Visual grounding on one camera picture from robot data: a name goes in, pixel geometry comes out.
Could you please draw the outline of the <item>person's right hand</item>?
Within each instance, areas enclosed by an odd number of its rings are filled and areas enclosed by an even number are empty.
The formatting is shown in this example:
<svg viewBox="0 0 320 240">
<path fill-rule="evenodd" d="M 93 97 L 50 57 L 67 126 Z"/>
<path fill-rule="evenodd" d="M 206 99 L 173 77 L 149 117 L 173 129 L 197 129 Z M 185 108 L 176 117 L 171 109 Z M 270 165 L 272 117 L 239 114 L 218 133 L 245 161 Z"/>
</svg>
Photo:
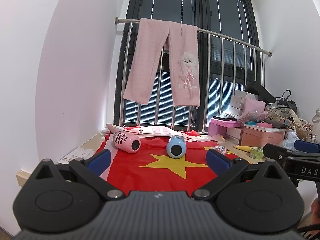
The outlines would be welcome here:
<svg viewBox="0 0 320 240">
<path fill-rule="evenodd" d="M 320 211 L 320 204 L 319 199 L 315 199 L 311 205 L 312 211 L 312 218 L 311 218 L 311 225 L 319 224 L 319 211 Z"/>
</svg>

